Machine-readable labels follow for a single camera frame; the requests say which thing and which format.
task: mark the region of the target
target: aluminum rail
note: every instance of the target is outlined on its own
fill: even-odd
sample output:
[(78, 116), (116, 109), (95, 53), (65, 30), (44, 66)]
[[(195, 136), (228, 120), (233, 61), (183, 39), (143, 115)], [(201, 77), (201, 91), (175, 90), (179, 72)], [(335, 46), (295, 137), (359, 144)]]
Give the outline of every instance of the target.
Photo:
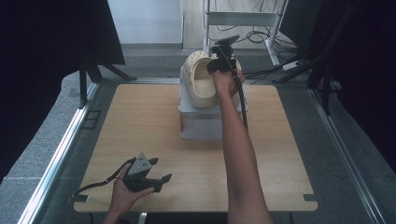
[[(91, 99), (94, 96), (98, 86), (99, 84), (96, 83), (91, 84), (88, 89), (88, 99)], [(76, 114), (72, 118), (72, 121), (70, 122), (69, 127), (67, 128), (64, 137), (61, 140), (61, 143), (57, 147), (46, 171), (44, 172), (40, 182), (35, 188), (35, 192), (30, 198), (29, 203), (26, 205), (20, 217), (20, 220), (18, 221), (19, 224), (33, 223), (35, 221), (35, 216), (41, 209), (41, 206), (43, 205), (47, 195), (50, 192), (50, 187), (52, 186), (52, 183), (61, 168), (64, 157), (67, 155), (67, 152), (70, 149), (70, 146), (73, 142), (74, 137), (76, 136), (78, 128), (80, 127), (85, 117), (85, 114), (88, 111), (89, 105), (90, 101), (83, 108), (76, 111)]]
[(318, 95), (318, 91), (313, 89), (308, 89), (308, 91), (314, 100), (314, 103), (317, 107), (320, 117), (322, 118), (322, 121), (327, 131), (329, 132), (332, 142), (334, 143), (335, 148), (341, 158), (341, 161), (346, 168), (349, 178), (351, 179), (352, 184), (355, 187), (355, 190), (358, 192), (358, 195), (361, 198), (361, 202), (364, 208), (366, 209), (366, 212), (370, 217), (372, 223), (377, 223), (377, 224), (387, 223), (383, 218), (381, 211), (378, 208), (378, 205), (375, 201), (372, 192), (367, 187), (367, 184), (364, 181), (361, 172), (359, 171), (358, 167), (355, 165), (355, 162), (352, 160), (352, 157), (350, 156), (347, 147), (344, 144), (343, 139), (341, 138), (334, 123), (332, 122), (332, 118), (328, 116), (321, 107), (321, 101), (320, 101), (320, 96)]

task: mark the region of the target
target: white wall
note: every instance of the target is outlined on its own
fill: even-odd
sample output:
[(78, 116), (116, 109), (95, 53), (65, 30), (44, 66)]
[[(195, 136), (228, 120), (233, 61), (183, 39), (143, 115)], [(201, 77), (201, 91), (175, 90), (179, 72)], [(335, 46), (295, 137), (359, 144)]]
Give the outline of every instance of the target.
[(121, 44), (181, 43), (182, 0), (108, 0)]

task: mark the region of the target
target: metal stand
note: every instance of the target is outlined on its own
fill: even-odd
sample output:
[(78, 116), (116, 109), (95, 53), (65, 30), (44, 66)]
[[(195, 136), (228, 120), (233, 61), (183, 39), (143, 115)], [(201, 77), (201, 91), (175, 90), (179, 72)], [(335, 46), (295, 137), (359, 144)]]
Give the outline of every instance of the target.
[(220, 12), (210, 11), (210, 0), (206, 2), (205, 12), (205, 39), (204, 52), (209, 54), (209, 26), (210, 25), (237, 25), (237, 26), (261, 26), (271, 27), (271, 35), (268, 40), (265, 40), (265, 46), (271, 57), (274, 66), (280, 66), (279, 60), (273, 49), (274, 40), (280, 26), (280, 21), (283, 17), (283, 12), (286, 7), (285, 0), (282, 7), (277, 13), (263, 13), (263, 12)]
[(104, 60), (99, 58), (93, 58), (92, 56), (84, 53), (82, 60), (80, 61), (79, 65), (79, 108), (83, 108), (88, 101), (87, 96), (87, 72), (88, 76), (90, 77), (91, 81), (94, 83), (99, 83), (102, 81), (102, 74), (99, 70), (98, 64), (101, 64), (114, 74), (119, 77), (122, 77), (125, 80), (137, 80), (137, 77), (130, 77), (120, 69), (115, 67), (112, 64), (106, 63)]

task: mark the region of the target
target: wooden table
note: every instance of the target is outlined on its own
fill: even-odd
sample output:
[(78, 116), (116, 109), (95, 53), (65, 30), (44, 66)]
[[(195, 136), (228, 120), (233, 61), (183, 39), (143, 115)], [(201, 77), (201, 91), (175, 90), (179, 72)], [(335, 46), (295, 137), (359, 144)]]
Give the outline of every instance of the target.
[[(245, 85), (249, 134), (256, 150), (262, 190), (271, 211), (314, 211), (315, 196), (277, 90)], [(225, 212), (227, 186), (221, 141), (180, 137), (178, 85), (124, 84), (113, 102), (81, 183), (102, 182), (140, 152), (159, 162), (148, 178), (173, 174), (161, 193), (138, 201), (138, 212)], [(107, 211), (112, 183), (89, 189), (79, 212)]]

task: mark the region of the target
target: hand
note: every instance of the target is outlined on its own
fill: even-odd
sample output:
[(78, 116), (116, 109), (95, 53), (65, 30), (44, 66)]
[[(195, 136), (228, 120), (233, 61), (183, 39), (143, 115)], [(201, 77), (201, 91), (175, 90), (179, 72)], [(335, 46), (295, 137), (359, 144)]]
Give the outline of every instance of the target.
[(128, 212), (137, 200), (154, 192), (154, 188), (133, 192), (125, 186), (125, 184), (122, 182), (122, 179), (120, 178), (125, 176), (125, 173), (130, 166), (130, 163), (125, 165), (125, 167), (120, 172), (119, 179), (114, 181), (111, 204), (104, 223), (117, 223), (117, 220), (120, 219), (120, 216)]
[[(236, 73), (241, 83), (243, 83), (245, 81), (245, 76), (243, 75), (242, 71), (237, 69)], [(232, 98), (238, 92), (238, 87), (233, 80), (233, 75), (231, 72), (222, 73), (220, 71), (216, 71), (210, 75), (213, 76), (216, 93), (220, 100), (223, 97)]]

